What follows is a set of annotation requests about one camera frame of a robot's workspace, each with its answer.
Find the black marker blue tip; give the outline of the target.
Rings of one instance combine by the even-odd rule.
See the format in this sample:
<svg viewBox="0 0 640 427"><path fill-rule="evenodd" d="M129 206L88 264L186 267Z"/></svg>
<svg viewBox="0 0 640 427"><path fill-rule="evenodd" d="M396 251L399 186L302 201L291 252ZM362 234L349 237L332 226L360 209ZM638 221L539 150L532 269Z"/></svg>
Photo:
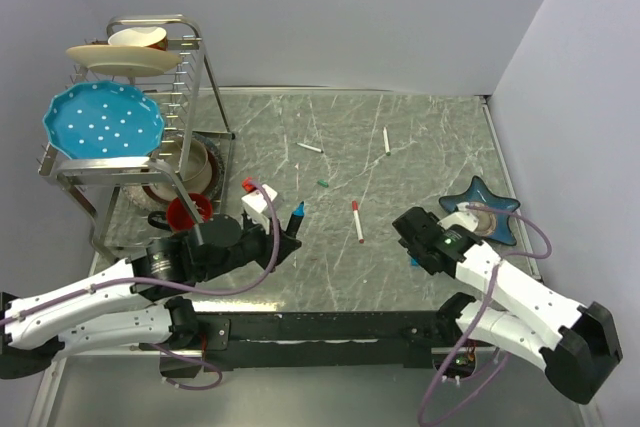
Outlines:
<svg viewBox="0 0 640 427"><path fill-rule="evenodd" d="M305 202L302 201L292 212L286 227L286 235L295 238L305 217Z"/></svg>

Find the white pen red tip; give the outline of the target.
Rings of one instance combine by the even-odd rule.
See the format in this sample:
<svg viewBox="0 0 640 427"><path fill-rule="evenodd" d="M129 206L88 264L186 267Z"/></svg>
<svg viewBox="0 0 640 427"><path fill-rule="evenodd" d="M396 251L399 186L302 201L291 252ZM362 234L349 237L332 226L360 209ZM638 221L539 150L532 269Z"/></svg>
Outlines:
<svg viewBox="0 0 640 427"><path fill-rule="evenodd" d="M356 235L357 235L358 242L360 244L363 244L365 240L364 240L364 233L363 233L363 229L362 229L359 209L357 207L353 208L352 212L353 212L354 224L355 224L355 228L356 228Z"/></svg>

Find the white pen green tip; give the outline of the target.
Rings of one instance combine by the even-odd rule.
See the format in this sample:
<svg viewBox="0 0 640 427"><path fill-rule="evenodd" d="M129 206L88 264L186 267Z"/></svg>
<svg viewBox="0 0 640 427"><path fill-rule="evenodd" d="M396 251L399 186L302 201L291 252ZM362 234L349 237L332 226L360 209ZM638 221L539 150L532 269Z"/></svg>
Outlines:
<svg viewBox="0 0 640 427"><path fill-rule="evenodd" d="M388 128L387 128L386 126L384 126L384 127L383 127L382 135L383 135L383 142L384 142L385 155L386 155L386 156L391 156L391 148L390 148L389 134L388 134Z"/></svg>

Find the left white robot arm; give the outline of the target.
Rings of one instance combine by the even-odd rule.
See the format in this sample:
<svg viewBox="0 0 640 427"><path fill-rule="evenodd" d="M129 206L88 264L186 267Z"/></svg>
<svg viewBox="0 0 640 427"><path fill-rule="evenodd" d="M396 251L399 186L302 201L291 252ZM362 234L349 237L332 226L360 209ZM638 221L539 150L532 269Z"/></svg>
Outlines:
<svg viewBox="0 0 640 427"><path fill-rule="evenodd" d="M67 357L124 344L191 346L201 334L186 293L247 264L265 274L300 248L304 219L263 227L216 215L187 231L152 241L136 259L49 293L1 296L1 377L19 379Z"/></svg>

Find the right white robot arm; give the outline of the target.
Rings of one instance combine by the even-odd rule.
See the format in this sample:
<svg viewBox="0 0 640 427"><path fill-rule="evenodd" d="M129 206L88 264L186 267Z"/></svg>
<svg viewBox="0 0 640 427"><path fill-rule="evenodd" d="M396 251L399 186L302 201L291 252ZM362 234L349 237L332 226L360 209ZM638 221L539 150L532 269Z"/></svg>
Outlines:
<svg viewBox="0 0 640 427"><path fill-rule="evenodd" d="M446 274L499 304L457 293L436 314L449 345L473 339L542 370L571 401L586 405L620 364L623 354L612 313L562 296L509 263L473 228L468 212L443 220L412 207L393 222L400 245L431 275Z"/></svg>

